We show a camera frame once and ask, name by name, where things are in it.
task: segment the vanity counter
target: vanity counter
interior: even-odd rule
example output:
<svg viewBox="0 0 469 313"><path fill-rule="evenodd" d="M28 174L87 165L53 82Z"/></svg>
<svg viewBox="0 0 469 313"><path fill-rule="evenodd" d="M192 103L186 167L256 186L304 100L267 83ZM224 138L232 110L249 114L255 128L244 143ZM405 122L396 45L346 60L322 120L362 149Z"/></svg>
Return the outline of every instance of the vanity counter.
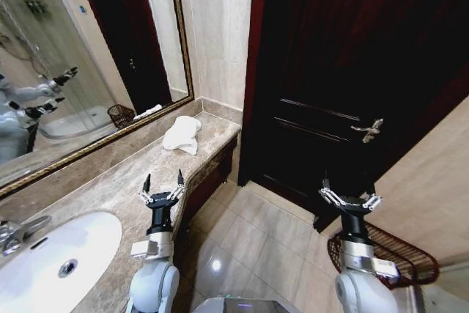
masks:
<svg viewBox="0 0 469 313"><path fill-rule="evenodd" d="M176 187L177 171L182 170L187 192L171 209L176 235L196 179L206 174L204 169L210 168L213 158L240 132L239 125L207 112L195 118L202 123L196 137L197 155L164 150L161 137L33 217L52 216L47 227L35 234L35 239L72 218L98 210L113 213L121 221L122 239L115 257L74 313L120 312L125 307L130 281L143 264L142 259L130 257L130 248L132 243L146 239L145 232L151 220L151 210L138 196L147 175L152 175L150 193L155 194Z"/></svg>

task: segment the gold mirror frame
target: gold mirror frame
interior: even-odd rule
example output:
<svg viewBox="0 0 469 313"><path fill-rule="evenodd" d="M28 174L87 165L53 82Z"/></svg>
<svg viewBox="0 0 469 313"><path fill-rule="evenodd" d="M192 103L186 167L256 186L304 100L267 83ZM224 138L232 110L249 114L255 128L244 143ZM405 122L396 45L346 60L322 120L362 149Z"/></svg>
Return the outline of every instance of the gold mirror frame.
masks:
<svg viewBox="0 0 469 313"><path fill-rule="evenodd" d="M52 163L49 163L43 166L42 168L36 169L28 173L25 176L19 177L1 186L0 187L0 200L8 197L9 195L19 191L22 188L25 188L31 185L32 183L37 182L38 180L41 180L42 178L52 174L53 172L64 168L65 166L70 165L74 161L77 161L78 159L94 152L95 150L98 150L101 147L104 147L107 144L110 144L111 142L125 135L128 135L129 133L143 126L151 122L154 122L155 120L162 117L163 115L168 114L169 112L179 108L180 106L183 106L186 103L189 103L190 101L194 99L187 37L185 34L184 17L182 15L182 4L181 4L181 0L173 0L173 2L174 2L174 11L176 12L176 18L177 18L177 29L179 30L179 40L180 40L181 51L182 51L182 60L184 62L185 77L186 77L186 81L188 85L188 96L184 97L181 100L178 100L176 103L172 104L171 106L165 109L156 111L155 113L150 114L149 116L144 117L134 122L132 125L129 125L121 130L118 130L117 132L112 133L111 135L104 136L103 138L98 139L97 141L94 141L91 144L88 144L87 146L79 150L76 150L75 152L66 154L60 159L57 159L56 161L53 161Z"/></svg>

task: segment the folded towel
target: folded towel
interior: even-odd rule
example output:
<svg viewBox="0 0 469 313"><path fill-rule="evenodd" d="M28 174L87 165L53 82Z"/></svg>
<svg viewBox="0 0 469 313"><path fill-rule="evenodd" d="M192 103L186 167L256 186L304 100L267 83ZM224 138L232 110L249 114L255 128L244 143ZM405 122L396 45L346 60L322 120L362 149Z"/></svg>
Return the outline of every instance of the folded towel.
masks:
<svg viewBox="0 0 469 313"><path fill-rule="evenodd" d="M193 117L178 117L174 124L166 131L163 138L165 150L179 148L192 155L197 154L196 134L202 128L202 123Z"/></svg>

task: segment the sink drain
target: sink drain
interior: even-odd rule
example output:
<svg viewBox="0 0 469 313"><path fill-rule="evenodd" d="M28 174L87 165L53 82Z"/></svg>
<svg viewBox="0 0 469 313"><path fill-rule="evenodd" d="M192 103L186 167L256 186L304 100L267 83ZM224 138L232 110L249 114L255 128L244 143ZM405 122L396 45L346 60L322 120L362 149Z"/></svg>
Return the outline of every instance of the sink drain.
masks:
<svg viewBox="0 0 469 313"><path fill-rule="evenodd" d="M59 269L59 278L65 278L73 273L78 266L78 260L70 259L66 261Z"/></svg>

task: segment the wicker basket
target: wicker basket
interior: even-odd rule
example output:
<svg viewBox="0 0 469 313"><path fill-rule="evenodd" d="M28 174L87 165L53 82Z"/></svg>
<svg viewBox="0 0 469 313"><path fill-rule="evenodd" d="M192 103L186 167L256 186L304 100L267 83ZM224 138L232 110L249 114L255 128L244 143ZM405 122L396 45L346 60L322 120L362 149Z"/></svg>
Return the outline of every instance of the wicker basket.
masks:
<svg viewBox="0 0 469 313"><path fill-rule="evenodd" d="M128 126L135 117L135 112L132 109L121 106L120 104L116 104L109 108L108 114L117 128Z"/></svg>
<svg viewBox="0 0 469 313"><path fill-rule="evenodd" d="M396 263L400 273L399 279L389 280L379 277L389 289L407 287L414 284L430 284L435 282L440 274L437 260L421 249L397 238L379 227L365 222L369 237L373 241L376 258L390 260ZM341 271L340 252L341 241L339 233L328 241L330 260Z"/></svg>

